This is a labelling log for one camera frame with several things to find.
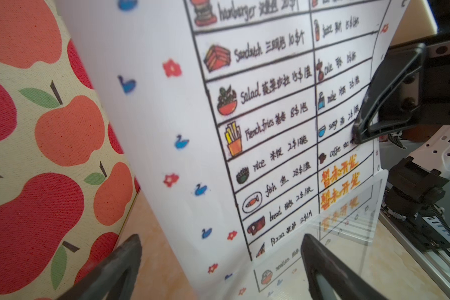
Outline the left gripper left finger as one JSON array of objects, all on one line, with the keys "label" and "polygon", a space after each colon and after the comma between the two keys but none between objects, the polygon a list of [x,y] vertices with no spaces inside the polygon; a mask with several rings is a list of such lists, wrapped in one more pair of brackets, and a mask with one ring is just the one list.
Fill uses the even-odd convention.
[{"label": "left gripper left finger", "polygon": [[141,264],[142,245],[138,234],[127,238],[60,300],[130,300]]}]

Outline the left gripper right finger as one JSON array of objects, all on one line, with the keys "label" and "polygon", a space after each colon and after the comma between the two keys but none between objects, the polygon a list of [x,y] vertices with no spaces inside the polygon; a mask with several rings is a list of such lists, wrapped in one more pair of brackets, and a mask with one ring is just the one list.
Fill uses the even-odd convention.
[{"label": "left gripper right finger", "polygon": [[301,256],[312,299],[385,299],[311,234],[305,234],[302,239]]}]

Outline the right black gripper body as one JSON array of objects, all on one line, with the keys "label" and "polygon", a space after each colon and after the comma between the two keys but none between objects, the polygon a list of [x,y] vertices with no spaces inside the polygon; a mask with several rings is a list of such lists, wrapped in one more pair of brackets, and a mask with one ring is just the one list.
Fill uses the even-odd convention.
[{"label": "right black gripper body", "polygon": [[421,77],[420,107],[405,126],[450,125],[450,31],[422,37],[402,46],[422,43],[426,58]]}]

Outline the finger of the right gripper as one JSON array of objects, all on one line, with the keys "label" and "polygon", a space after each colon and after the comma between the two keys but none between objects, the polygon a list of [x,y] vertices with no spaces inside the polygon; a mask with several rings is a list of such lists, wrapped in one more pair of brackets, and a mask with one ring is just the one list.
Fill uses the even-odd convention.
[{"label": "finger of the right gripper", "polygon": [[386,53],[352,126],[354,144],[419,125],[425,59],[426,45],[422,42]]}]

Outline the white menu rack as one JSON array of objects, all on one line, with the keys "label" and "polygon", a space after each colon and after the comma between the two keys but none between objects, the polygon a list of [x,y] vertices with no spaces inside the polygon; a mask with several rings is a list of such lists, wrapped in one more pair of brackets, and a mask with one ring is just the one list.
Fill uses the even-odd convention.
[{"label": "white menu rack", "polygon": [[366,281],[362,273],[375,237],[387,177],[388,172],[382,169],[351,196],[309,219],[276,250],[267,251],[263,260],[235,274],[213,299],[313,300],[301,256],[305,234],[314,236]]}]

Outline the paper menu sheet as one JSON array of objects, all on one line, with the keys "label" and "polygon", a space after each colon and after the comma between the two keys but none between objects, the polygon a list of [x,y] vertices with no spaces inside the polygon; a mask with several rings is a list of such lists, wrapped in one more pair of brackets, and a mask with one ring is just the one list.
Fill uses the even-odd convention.
[{"label": "paper menu sheet", "polygon": [[407,1],[58,1],[193,290],[274,295],[378,145],[352,127]]}]

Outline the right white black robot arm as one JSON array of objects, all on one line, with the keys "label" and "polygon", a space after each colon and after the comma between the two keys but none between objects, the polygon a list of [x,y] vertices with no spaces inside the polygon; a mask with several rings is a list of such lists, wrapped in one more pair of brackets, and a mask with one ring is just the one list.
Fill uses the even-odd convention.
[{"label": "right white black robot arm", "polygon": [[426,222],[450,180],[450,30],[390,49],[379,65],[352,127],[361,145],[380,136],[423,126],[437,131],[389,171],[382,212],[420,251],[450,241]]}]

